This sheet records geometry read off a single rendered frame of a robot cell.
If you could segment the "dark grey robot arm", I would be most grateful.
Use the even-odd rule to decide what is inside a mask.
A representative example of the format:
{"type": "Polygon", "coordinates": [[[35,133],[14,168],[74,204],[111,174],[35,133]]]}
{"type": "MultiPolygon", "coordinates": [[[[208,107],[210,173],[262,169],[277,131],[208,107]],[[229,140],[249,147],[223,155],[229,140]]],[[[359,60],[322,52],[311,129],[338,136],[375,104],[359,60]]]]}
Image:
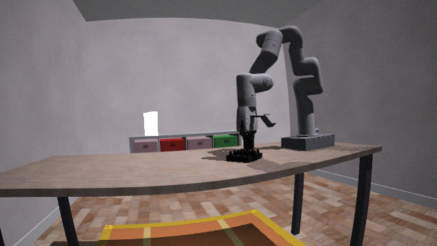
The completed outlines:
{"type": "Polygon", "coordinates": [[[322,74],[317,58],[305,58],[302,34],[295,26],[271,29],[257,35],[256,43],[262,48],[261,52],[249,73],[241,73],[236,77],[238,106],[256,105],[255,93],[265,92],[272,88],[274,83],[272,77],[264,73],[278,60],[281,44],[287,42],[291,42],[288,51],[293,73],[296,76],[314,76],[296,79],[293,82],[298,115],[296,137],[317,136],[316,132],[319,129],[315,128],[313,103],[307,96],[323,92],[322,74]]]}

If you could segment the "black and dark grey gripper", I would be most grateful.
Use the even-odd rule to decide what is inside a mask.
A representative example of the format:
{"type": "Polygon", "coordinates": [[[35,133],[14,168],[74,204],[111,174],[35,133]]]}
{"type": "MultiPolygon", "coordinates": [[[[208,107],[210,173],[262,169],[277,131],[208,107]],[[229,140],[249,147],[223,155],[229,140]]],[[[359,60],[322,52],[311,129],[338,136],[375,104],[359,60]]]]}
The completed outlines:
{"type": "Polygon", "coordinates": [[[256,105],[238,106],[236,129],[242,136],[244,150],[254,149],[254,138],[257,132],[257,118],[251,118],[250,115],[257,115],[256,105]]]}

